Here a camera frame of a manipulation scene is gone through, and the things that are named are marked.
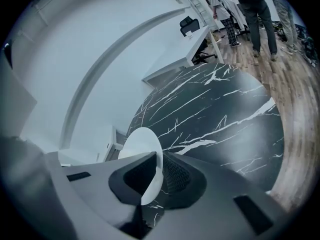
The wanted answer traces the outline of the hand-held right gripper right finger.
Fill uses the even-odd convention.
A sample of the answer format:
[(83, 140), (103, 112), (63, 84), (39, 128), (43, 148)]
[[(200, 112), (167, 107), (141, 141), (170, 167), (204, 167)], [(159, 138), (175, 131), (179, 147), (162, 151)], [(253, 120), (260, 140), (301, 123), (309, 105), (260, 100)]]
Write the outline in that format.
[(177, 209), (165, 204), (151, 240), (276, 240), (291, 221), (269, 194), (238, 173), (199, 159), (164, 152), (190, 173)]

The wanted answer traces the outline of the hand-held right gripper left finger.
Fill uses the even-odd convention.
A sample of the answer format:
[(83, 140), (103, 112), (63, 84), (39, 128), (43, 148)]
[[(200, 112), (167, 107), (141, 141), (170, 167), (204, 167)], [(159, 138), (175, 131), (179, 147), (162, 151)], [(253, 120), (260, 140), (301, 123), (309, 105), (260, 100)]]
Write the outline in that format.
[(46, 156), (66, 221), (61, 240), (142, 240), (150, 232), (142, 197), (156, 173), (156, 153), (62, 167)]

